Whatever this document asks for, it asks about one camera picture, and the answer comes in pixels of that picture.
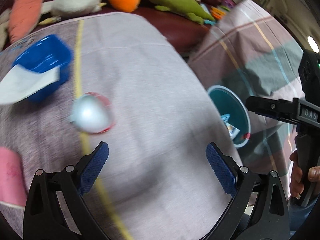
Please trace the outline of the person's right hand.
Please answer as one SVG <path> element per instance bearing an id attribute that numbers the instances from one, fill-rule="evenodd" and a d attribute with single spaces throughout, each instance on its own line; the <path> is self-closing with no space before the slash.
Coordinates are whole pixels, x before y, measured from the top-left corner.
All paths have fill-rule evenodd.
<path id="1" fill-rule="evenodd" d="M 300 199 L 300 195 L 304 191 L 304 185 L 301 182 L 303 171 L 298 165 L 298 153 L 297 150 L 290 155 L 290 160 L 293 162 L 293 168 L 291 173 L 291 183 L 290 183 L 290 193 L 291 196 Z M 319 182 L 320 182 L 320 167 L 314 166 L 309 169 L 308 180 L 312 183 L 316 183 L 313 194 L 315 196 L 319 195 Z"/>

